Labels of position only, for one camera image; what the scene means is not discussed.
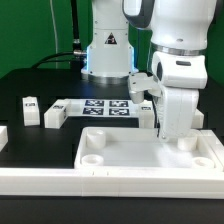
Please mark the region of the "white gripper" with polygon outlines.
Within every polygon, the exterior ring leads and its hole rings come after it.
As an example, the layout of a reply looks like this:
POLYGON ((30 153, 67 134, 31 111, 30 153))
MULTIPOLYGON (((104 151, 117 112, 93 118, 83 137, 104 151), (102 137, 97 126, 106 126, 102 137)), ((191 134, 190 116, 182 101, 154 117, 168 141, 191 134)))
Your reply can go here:
POLYGON ((154 100, 162 139, 189 133, 199 99, 207 83, 204 56, 177 56, 156 51, 152 73, 160 88, 154 100))

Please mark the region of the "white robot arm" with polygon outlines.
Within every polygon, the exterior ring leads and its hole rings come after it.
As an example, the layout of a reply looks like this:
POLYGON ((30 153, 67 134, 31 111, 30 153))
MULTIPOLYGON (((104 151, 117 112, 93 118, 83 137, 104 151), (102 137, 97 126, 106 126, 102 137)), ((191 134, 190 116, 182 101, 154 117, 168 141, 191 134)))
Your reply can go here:
POLYGON ((153 96, 159 136, 189 133, 199 91, 206 86, 204 50, 217 0, 91 0, 93 40, 87 47, 82 77, 118 84, 126 81, 132 101, 153 96), (148 69, 134 66, 128 27, 150 30, 148 69))

